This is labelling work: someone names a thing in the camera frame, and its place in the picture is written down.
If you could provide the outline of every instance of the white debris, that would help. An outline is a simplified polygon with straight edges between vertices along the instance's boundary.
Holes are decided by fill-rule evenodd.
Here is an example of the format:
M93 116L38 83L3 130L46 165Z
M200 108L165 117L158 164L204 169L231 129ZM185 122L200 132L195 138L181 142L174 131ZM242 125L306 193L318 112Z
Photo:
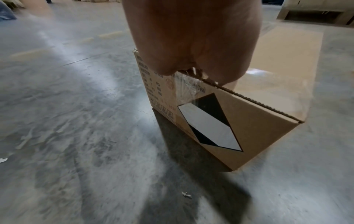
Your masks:
M192 199L192 196L189 195L188 192L185 192L185 193L182 192L182 195L183 195L183 197L188 197L188 198Z
M7 159L0 158L0 163L5 162Z

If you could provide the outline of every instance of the diamond-shaped sticker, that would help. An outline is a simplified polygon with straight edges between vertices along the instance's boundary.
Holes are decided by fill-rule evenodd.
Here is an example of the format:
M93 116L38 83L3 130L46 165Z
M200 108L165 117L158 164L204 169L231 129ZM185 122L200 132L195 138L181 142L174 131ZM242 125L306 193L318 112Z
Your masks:
M243 152L214 93L178 108L200 143Z

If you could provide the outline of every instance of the white stripe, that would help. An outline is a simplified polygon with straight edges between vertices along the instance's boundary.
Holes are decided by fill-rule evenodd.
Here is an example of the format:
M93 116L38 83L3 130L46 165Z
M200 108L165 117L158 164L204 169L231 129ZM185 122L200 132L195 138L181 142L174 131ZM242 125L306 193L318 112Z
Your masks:
M181 105L178 108L192 127L216 145L242 151L229 126L191 103Z

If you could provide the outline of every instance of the gray floor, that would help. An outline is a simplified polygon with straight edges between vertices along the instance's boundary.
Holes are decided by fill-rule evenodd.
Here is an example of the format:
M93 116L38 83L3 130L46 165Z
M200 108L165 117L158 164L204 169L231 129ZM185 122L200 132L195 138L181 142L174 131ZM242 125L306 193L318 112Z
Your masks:
M232 173L151 110L119 3L0 22L0 223L354 223L354 29L278 11L324 32L313 104Z

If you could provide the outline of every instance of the brown box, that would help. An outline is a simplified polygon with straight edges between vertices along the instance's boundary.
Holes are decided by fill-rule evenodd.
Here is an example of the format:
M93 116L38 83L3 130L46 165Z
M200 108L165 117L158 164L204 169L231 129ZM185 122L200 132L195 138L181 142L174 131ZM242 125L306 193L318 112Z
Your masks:
M134 51L151 106L237 170L303 123L323 34L275 27L260 37L250 68L217 86L182 73L162 76Z

